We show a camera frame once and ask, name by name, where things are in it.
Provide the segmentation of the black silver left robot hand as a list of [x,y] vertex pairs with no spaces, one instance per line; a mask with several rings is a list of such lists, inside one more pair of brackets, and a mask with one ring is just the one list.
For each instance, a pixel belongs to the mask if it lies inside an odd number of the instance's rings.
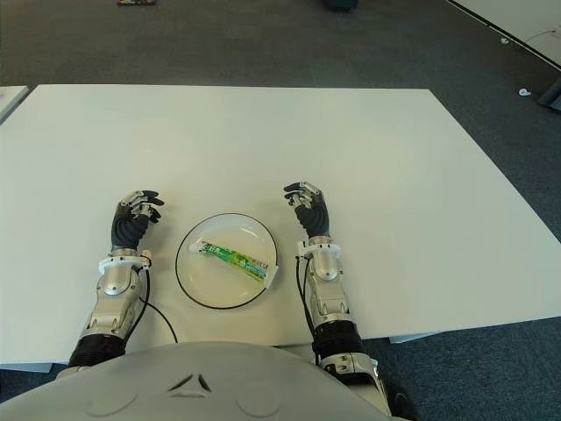
[[110,228],[111,251],[136,250],[150,224],[157,224],[164,202],[152,190],[135,190],[118,203]]

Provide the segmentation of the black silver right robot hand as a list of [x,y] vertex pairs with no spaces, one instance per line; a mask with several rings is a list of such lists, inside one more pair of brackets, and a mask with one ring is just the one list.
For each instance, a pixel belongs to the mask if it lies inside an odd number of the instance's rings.
[[295,182],[283,188],[284,198],[308,237],[329,237],[330,217],[323,192],[310,182]]

